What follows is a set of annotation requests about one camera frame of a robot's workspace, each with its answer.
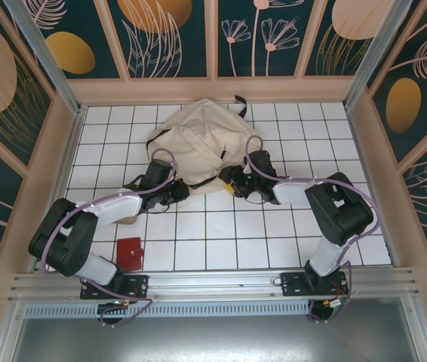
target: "canvas bag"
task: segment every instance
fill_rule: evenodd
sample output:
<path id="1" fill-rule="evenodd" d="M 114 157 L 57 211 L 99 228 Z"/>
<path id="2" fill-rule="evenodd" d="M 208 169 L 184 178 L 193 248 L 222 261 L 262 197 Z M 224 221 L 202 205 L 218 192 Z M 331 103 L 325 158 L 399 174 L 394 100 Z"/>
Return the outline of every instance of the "canvas bag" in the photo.
<path id="1" fill-rule="evenodd" d="M 184 106 L 149 135 L 146 150 L 150 160 L 156 149 L 170 150 L 177 161 L 177 179 L 190 186 L 191 195 L 224 189 L 225 184 L 217 179 L 219 172 L 244 161 L 245 143 L 256 132 L 242 118 L 247 102 L 235 98 L 245 105 L 239 115 L 203 99 Z M 249 152 L 258 149 L 260 142 L 252 140 Z M 166 152 L 158 152 L 155 158 L 171 161 Z"/>

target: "purple cable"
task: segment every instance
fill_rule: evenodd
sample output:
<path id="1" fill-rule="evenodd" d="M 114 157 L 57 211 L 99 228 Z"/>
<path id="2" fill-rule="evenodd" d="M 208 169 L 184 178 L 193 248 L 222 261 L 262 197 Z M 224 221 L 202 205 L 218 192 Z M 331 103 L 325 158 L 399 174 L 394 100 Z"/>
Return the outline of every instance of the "purple cable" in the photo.
<path id="1" fill-rule="evenodd" d="M 48 242 L 45 245 L 45 249 L 42 252 L 41 255 L 41 269 L 43 272 L 47 273 L 47 274 L 54 274 L 55 271 L 48 271 L 46 269 L 46 258 L 48 256 L 49 253 L 49 249 L 51 248 L 51 244 L 53 243 L 54 238 L 57 236 L 57 234 L 61 231 L 61 228 L 68 222 L 69 219 L 71 219 L 74 215 L 76 215 L 77 213 L 79 213 L 80 211 L 87 209 L 88 207 L 95 207 L 98 204 L 102 204 L 105 201 L 111 201 L 111 200 L 117 200 L 119 198 L 123 198 L 125 196 L 131 196 L 131 195 L 146 195 L 146 194 L 151 194 L 153 192 L 158 191 L 159 189 L 162 189 L 164 186 L 166 186 L 169 182 L 171 182 L 174 178 L 175 178 L 175 173 L 177 172 L 177 163 L 175 162 L 175 157 L 174 154 L 171 153 L 170 151 L 168 151 L 167 149 L 156 149 L 153 153 L 152 153 L 152 159 L 155 156 L 155 154 L 157 152 L 166 152 L 169 154 L 169 156 L 172 159 L 172 169 L 170 174 L 168 175 L 168 178 L 161 184 L 158 185 L 156 187 L 154 187 L 153 189 L 150 190 L 145 190 L 145 191 L 138 191 L 138 192 L 133 192 L 133 191 L 129 191 L 129 192 L 121 192 L 121 193 L 116 193 L 114 195 L 109 195 L 106 196 L 104 198 L 99 198 L 98 200 L 95 201 L 91 201 L 87 204 L 81 205 L 80 207 L 75 208 L 73 211 L 71 211 L 70 213 L 68 213 L 61 221 L 59 224 L 57 224 L 56 228 L 53 230 L 53 232 L 51 233 L 51 236 L 48 239 Z M 104 287 L 101 287 L 98 283 L 95 283 L 94 281 L 89 281 L 87 280 L 87 282 L 91 285 L 93 285 L 94 287 L 96 287 L 97 289 L 101 290 L 102 292 L 109 294 L 110 296 L 114 296 L 115 298 L 120 298 L 120 299 L 124 299 L 124 300 L 128 300 L 128 301 L 132 301 L 132 302 L 149 302 L 147 305 L 145 305 L 144 307 L 142 307 L 137 313 L 135 313 L 132 317 L 128 318 L 127 320 L 123 320 L 121 321 L 121 323 L 117 323 L 122 325 L 122 324 L 126 324 L 129 321 L 132 321 L 137 315 L 143 313 L 152 303 L 153 300 L 151 300 L 150 298 L 132 298 L 131 296 L 123 296 L 121 294 L 117 294 L 117 293 L 113 293 L 109 290 L 107 290 Z M 105 326 L 106 324 L 103 322 L 103 316 L 105 313 L 107 313 L 108 311 L 111 311 L 113 309 L 120 309 L 120 308 L 125 308 L 125 307 L 113 307 L 113 308 L 108 308 L 106 309 L 101 315 L 100 315 L 100 320 L 103 323 L 103 326 Z"/>
<path id="2" fill-rule="evenodd" d="M 348 241 L 348 243 L 346 244 L 346 246 L 344 247 L 343 251 L 341 252 L 341 254 L 339 255 L 339 258 L 336 261 L 336 264 L 339 265 L 341 263 L 341 261 L 343 260 L 343 257 L 345 256 L 346 252 L 348 251 L 348 249 L 359 239 L 364 238 L 365 236 L 371 235 L 374 233 L 374 231 L 379 228 L 380 222 L 379 222 L 379 209 L 377 207 L 377 205 L 375 204 L 375 202 L 368 196 L 366 195 L 364 192 L 362 192 L 360 189 L 355 188 L 352 185 L 349 185 L 348 183 L 344 183 L 343 181 L 338 181 L 337 179 L 325 179 L 325 178 L 317 178 L 317 177 L 289 177 L 288 179 L 286 178 L 281 178 L 281 177 L 273 177 L 268 175 L 267 173 L 262 172 L 261 170 L 259 170 L 252 162 L 252 160 L 250 159 L 249 156 L 249 143 L 252 139 L 258 139 L 260 141 L 260 149 L 262 149 L 263 147 L 263 140 L 262 138 L 260 138 L 259 136 L 257 136 L 256 134 L 254 134 L 253 136 L 250 136 L 247 139 L 247 142 L 245 143 L 245 155 L 247 157 L 247 162 L 250 166 L 250 168 L 254 169 L 259 175 L 264 176 L 266 179 L 271 179 L 272 181 L 280 181 L 280 182 L 284 182 L 284 181 L 294 181 L 294 182 L 298 182 L 298 183 L 332 183 L 334 185 L 338 185 L 338 186 L 342 186 L 348 190 L 351 190 L 355 193 L 357 193 L 358 195 L 360 195 L 361 197 L 363 197 L 374 209 L 374 213 L 376 214 L 376 223 L 374 224 L 374 226 L 369 229 L 367 232 L 360 234 L 360 235 L 356 235 L 353 237 L 353 239 L 351 239 L 350 241 Z"/>

